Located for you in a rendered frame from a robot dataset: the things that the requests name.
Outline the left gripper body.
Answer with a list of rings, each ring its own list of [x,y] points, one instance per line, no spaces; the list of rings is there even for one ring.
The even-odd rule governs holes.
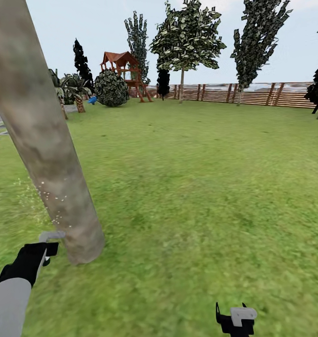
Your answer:
[[[46,247],[46,256],[51,257],[55,256],[57,254],[58,250],[58,243],[57,242],[51,242],[51,243],[43,243],[43,245]]]

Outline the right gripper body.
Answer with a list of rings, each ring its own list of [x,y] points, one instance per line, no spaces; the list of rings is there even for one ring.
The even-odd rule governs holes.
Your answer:
[[[241,320],[242,327],[234,326],[231,316],[220,316],[222,332],[230,334],[231,337],[249,337],[254,335],[253,321]]]

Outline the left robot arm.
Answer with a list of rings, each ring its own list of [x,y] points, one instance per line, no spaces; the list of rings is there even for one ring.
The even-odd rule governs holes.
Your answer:
[[[19,337],[35,283],[46,257],[55,256],[58,243],[49,239],[64,238],[64,231],[42,232],[37,243],[27,243],[13,264],[0,273],[0,337]],[[45,246],[45,247],[44,247]]]

